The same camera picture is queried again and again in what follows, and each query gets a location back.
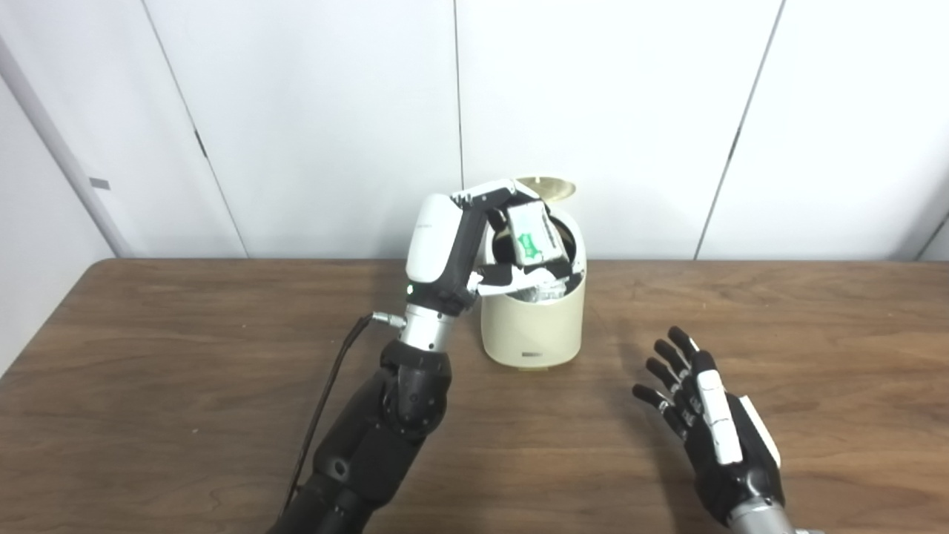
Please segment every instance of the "black cable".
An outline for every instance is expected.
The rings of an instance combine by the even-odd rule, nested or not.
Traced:
[[[346,335],[346,339],[343,340],[343,345],[340,346],[339,353],[336,354],[336,361],[333,362],[333,367],[329,370],[326,385],[323,386],[323,393],[320,395],[320,402],[317,403],[316,410],[313,411],[313,416],[309,420],[307,436],[304,438],[303,446],[300,448],[300,455],[297,456],[296,466],[293,468],[293,476],[290,478],[290,487],[287,490],[287,499],[284,501],[283,509],[280,510],[280,515],[283,515],[283,513],[287,511],[290,502],[293,500],[293,494],[296,493],[297,484],[300,482],[300,472],[303,471],[303,464],[307,461],[307,453],[313,441],[313,434],[316,433],[316,424],[320,421],[320,414],[323,413],[323,407],[326,406],[326,399],[329,398],[329,392],[333,389],[336,376],[340,373],[340,366],[343,365],[343,358],[346,356],[346,351],[349,350],[349,347],[356,341],[356,338],[359,337],[359,334],[365,330],[366,325],[370,322],[372,322],[372,314],[360,317],[359,320],[356,321],[356,324],[353,325],[352,330],[349,331],[349,334]]]

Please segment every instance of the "fingertip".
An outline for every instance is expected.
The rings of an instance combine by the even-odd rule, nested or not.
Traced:
[[[715,359],[708,351],[698,351],[692,356],[692,372],[700,374],[706,371],[717,371]]]

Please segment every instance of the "robot finger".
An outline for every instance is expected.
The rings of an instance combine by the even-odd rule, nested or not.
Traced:
[[[676,391],[682,389],[682,384],[679,381],[679,378],[669,371],[668,367],[662,365],[662,362],[656,358],[650,356],[648,359],[646,359],[646,369],[653,373],[653,376],[659,378],[663,386],[665,386],[665,388],[669,390],[670,393],[676,394]]]
[[[696,423],[696,412],[691,409],[695,404],[691,399],[687,398],[685,395],[685,390],[682,389],[682,384],[676,378],[669,368],[662,365],[662,363],[656,358],[649,358],[646,360],[646,369],[649,372],[653,373],[654,376],[659,378],[662,384],[672,393],[672,399],[675,402],[674,408],[676,412],[679,413],[682,421],[685,422],[685,425],[691,428]]]
[[[679,380],[689,375],[689,364],[682,358],[679,351],[672,345],[669,345],[665,339],[657,339],[656,344],[653,345],[653,350],[656,351],[656,354],[662,356],[663,360],[669,362],[669,365],[672,366],[672,370],[676,372]]]
[[[676,410],[672,401],[662,396],[661,393],[642,384],[636,384],[633,386],[633,396],[658,410],[662,414],[662,419],[665,420],[666,425],[672,429],[679,439],[685,441],[689,436],[689,425],[682,418],[682,414]]]
[[[698,345],[695,340],[678,326],[669,329],[669,339],[679,347],[679,350],[685,356],[685,361],[691,365],[693,354],[698,352]]]

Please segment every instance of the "black robotic forearm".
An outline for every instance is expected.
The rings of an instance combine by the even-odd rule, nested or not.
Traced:
[[[350,534],[395,496],[441,422],[448,354],[394,340],[313,455],[313,473],[270,534]]]

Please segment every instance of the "wooden table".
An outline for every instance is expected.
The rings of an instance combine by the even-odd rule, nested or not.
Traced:
[[[590,273],[584,347],[561,368],[496,365],[477,310],[459,321],[447,417],[368,532],[719,531],[629,394],[672,324],[754,399],[799,526],[949,529],[949,264]],[[0,380],[0,531],[263,532],[340,340],[403,290],[396,261],[96,264]],[[353,347],[325,423],[391,336],[372,325]]]

